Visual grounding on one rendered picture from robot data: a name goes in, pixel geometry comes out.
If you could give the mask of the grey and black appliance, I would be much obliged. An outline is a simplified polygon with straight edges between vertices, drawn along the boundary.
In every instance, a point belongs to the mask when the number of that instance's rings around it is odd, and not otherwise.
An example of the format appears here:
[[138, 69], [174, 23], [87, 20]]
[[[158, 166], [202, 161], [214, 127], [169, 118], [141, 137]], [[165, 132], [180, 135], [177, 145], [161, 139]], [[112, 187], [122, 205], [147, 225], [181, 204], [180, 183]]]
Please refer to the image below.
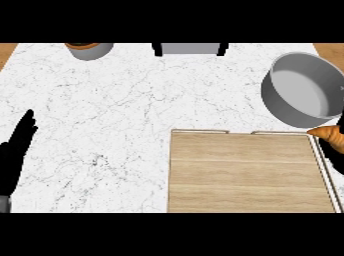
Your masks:
[[165, 54], [215, 54], [223, 56], [229, 49], [227, 43], [153, 43], [155, 55]]

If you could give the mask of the grey metal pot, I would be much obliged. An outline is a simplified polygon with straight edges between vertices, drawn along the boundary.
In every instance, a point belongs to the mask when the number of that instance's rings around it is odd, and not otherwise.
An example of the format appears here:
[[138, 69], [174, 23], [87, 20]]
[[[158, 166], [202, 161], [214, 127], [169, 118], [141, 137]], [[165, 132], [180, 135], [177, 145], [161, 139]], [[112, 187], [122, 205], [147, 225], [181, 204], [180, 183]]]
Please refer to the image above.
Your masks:
[[344, 72], [317, 55], [283, 54], [262, 79], [261, 99], [285, 124], [317, 127], [338, 118], [344, 110]]

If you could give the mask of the pale wooden tray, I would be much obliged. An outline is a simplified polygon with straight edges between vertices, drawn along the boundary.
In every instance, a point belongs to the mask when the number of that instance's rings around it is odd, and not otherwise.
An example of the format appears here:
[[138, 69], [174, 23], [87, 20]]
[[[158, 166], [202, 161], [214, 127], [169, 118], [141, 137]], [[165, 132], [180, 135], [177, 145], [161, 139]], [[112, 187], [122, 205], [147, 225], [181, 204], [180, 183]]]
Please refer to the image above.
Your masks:
[[341, 213], [316, 138], [304, 132], [174, 129], [168, 210]]

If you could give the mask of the grey plant pot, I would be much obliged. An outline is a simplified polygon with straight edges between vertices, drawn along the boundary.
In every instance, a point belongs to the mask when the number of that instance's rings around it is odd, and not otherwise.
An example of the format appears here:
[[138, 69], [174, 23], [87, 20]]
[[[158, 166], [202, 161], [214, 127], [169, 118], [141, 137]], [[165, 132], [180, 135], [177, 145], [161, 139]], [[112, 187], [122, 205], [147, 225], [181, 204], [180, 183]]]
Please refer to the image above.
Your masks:
[[90, 61], [102, 58], [112, 50], [112, 43], [66, 43], [66, 48], [73, 57]]

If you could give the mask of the golden brown croissant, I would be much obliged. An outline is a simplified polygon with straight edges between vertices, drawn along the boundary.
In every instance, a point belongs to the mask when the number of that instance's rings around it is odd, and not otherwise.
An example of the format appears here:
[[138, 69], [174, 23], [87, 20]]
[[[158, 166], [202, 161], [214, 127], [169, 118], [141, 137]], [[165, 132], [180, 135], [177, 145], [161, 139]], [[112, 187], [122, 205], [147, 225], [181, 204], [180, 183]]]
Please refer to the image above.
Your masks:
[[344, 134], [339, 132], [338, 125], [313, 128], [307, 133], [323, 139], [330, 144], [332, 148], [344, 154]]

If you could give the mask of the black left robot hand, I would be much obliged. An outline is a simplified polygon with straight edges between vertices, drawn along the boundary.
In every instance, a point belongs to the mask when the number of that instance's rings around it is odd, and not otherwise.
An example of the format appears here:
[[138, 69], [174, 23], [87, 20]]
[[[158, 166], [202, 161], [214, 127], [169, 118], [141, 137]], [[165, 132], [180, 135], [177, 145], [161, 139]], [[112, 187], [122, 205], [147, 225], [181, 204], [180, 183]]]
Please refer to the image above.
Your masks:
[[20, 118], [9, 141], [0, 144], [0, 196], [10, 196], [16, 190], [23, 159], [37, 129], [34, 110], [29, 109]]

